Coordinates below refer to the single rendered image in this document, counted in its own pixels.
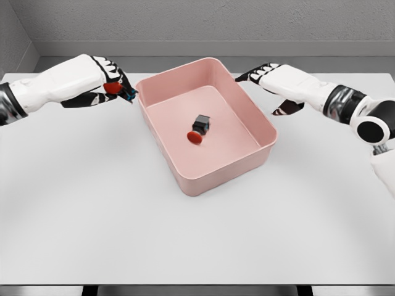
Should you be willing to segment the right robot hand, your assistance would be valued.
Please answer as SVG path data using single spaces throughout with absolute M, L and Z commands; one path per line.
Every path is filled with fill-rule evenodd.
M 267 63 L 241 74 L 235 78 L 235 82 L 250 81 L 265 91 L 282 97 L 284 101 L 272 115 L 283 116 L 292 115 L 304 108 L 306 100 L 298 85 L 307 76 L 307 73 L 289 65 Z

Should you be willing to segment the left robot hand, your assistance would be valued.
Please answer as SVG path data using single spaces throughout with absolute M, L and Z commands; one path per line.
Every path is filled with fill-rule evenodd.
M 133 88 L 124 71 L 106 57 L 81 54 L 50 68 L 49 73 L 53 80 L 49 101 L 64 108 L 92 107 L 118 98 L 106 93 L 105 83 L 119 82 Z

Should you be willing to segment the red button industrial switch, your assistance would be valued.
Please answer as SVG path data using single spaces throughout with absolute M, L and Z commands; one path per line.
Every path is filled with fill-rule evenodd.
M 192 130 L 187 133 L 187 139 L 193 144 L 200 144 L 203 136 L 206 135 L 210 128 L 210 117 L 198 115 L 192 124 Z
M 119 82 L 103 84 L 104 90 L 108 94 L 118 95 L 128 102 L 132 102 L 137 96 L 138 91 L 134 88 L 127 88 Z

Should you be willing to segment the pink plastic basket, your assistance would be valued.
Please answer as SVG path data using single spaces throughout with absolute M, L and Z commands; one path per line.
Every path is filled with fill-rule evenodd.
M 221 61 L 136 84 L 143 117 L 180 189 L 197 196 L 265 163 L 277 130 Z

